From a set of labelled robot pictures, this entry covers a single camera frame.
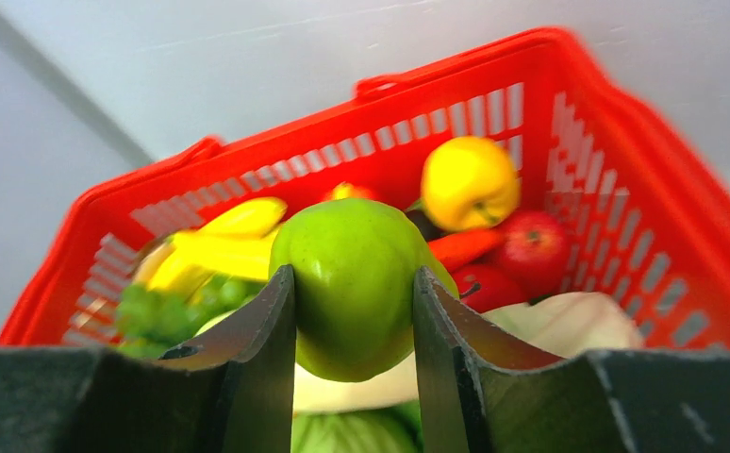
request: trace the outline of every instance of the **cabbage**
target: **cabbage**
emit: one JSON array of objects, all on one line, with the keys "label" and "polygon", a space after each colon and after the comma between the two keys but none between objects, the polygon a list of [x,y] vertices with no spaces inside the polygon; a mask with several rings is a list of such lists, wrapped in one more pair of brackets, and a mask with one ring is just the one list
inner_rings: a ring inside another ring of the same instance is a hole
[{"label": "cabbage", "polygon": [[290,453],[419,452],[417,402],[371,411],[303,413],[292,421]]}]

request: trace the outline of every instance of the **white ceiling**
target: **white ceiling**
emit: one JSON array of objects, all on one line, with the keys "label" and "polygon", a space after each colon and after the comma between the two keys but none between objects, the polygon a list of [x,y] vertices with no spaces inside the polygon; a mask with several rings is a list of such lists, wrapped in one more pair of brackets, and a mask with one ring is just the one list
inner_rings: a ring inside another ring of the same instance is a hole
[{"label": "white ceiling", "polygon": [[0,0],[0,12],[155,159],[349,98],[537,25],[568,25],[730,180],[730,2]]}]

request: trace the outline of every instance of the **green apple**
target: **green apple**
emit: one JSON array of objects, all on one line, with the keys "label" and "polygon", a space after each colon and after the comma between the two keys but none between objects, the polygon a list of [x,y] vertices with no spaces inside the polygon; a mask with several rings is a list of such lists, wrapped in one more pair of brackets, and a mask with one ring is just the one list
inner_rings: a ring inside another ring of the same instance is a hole
[{"label": "green apple", "polygon": [[270,272],[295,271],[296,360],[313,375],[360,382],[412,351],[412,287],[428,266],[456,284],[403,212],[362,198],[310,206],[281,227]]}]

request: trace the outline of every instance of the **apple stem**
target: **apple stem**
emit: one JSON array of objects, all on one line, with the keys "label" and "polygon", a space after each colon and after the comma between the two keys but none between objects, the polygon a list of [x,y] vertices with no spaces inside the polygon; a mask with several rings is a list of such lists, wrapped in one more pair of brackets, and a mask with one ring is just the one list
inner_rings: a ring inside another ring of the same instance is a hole
[{"label": "apple stem", "polygon": [[484,217],[488,224],[498,225],[499,219],[488,212],[488,208],[483,201],[473,203],[473,209]]},{"label": "apple stem", "polygon": [[469,295],[471,295],[481,289],[482,289],[482,285],[480,285],[478,281],[475,281],[473,283],[473,285],[471,285],[471,288],[468,288],[468,291],[459,295],[459,298],[461,299],[463,297],[468,297]]}]

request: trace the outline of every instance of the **white wall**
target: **white wall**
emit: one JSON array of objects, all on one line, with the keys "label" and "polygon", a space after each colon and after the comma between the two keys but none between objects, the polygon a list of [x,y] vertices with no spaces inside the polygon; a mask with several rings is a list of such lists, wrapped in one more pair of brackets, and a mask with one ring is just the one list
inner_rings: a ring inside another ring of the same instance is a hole
[{"label": "white wall", "polygon": [[0,11],[156,158],[232,140],[537,25],[578,30],[730,179],[724,0],[0,0]]},{"label": "white wall", "polygon": [[0,48],[0,327],[70,204],[131,168]]}]

